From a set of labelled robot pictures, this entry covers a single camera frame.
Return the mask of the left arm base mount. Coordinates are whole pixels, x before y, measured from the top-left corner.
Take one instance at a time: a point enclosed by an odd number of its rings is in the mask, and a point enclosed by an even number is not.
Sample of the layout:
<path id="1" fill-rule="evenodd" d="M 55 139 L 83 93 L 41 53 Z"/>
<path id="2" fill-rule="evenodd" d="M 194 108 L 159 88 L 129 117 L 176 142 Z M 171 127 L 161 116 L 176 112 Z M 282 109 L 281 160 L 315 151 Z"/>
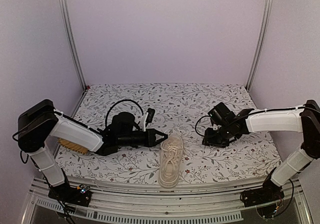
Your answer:
<path id="1" fill-rule="evenodd" d="M 50 187 L 48 197 L 60 202 L 88 207 L 91 202 L 92 192 L 83 186 L 71 187 L 69 184 L 64 183 Z"/>

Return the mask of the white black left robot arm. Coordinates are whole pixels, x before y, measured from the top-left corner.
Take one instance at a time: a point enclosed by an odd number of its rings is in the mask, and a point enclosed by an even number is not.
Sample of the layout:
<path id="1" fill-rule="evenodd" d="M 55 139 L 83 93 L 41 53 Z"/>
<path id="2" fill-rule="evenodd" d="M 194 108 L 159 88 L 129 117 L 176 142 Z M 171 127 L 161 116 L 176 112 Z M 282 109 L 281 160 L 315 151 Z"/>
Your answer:
<path id="1" fill-rule="evenodd" d="M 74 189 L 67 184 L 63 170 L 46 148 L 48 137 L 61 139 L 61 145 L 75 152 L 93 152 L 108 156 L 119 147 L 155 147 L 168 138 L 168 135 L 148 128 L 153 121 L 155 110 L 143 111 L 140 121 L 129 112 L 120 112 L 106 123 L 104 129 L 93 129 L 63 112 L 55 109 L 49 99 L 37 103 L 23 112 L 17 120 L 17 132 L 12 138 L 20 150 L 35 162 L 37 168 L 48 180 L 55 193 L 63 200 L 74 197 Z"/>

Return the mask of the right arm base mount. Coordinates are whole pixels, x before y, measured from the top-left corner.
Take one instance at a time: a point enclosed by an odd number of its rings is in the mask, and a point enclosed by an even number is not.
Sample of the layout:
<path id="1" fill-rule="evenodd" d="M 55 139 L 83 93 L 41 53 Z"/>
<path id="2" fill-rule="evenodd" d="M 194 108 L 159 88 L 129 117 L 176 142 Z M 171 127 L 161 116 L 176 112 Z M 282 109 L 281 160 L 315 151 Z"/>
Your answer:
<path id="1" fill-rule="evenodd" d="M 273 201 L 280 201 L 285 197 L 281 186 L 277 186 L 268 176 L 262 187 L 255 189 L 246 189 L 240 194 L 240 200 L 245 207 L 261 205 Z"/>

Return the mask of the cream lace platform sneaker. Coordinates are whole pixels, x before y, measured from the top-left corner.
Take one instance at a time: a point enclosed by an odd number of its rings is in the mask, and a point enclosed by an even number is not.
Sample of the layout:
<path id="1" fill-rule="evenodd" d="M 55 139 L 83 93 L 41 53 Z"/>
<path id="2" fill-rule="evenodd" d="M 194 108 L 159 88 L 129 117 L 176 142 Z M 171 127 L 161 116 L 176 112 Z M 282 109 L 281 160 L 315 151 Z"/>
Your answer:
<path id="1" fill-rule="evenodd" d="M 180 178 L 180 164 L 184 152 L 182 138 L 171 134 L 160 145 L 160 168 L 158 183 L 166 189 L 174 188 Z"/>

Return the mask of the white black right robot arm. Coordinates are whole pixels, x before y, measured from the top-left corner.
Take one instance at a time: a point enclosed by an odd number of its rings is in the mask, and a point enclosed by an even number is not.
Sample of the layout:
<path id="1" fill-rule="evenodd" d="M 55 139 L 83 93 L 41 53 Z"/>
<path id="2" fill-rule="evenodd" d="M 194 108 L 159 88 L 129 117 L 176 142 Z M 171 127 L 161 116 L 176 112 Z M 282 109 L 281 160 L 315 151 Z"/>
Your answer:
<path id="1" fill-rule="evenodd" d="M 320 157 L 320 107 L 313 99 L 293 107 L 247 108 L 237 114 L 221 102 L 207 117 L 217 129 L 208 127 L 205 130 L 204 146 L 225 148 L 243 135 L 269 132 L 280 153 L 287 154 L 263 182 L 258 192 L 262 202 L 269 202 L 290 178 Z"/>

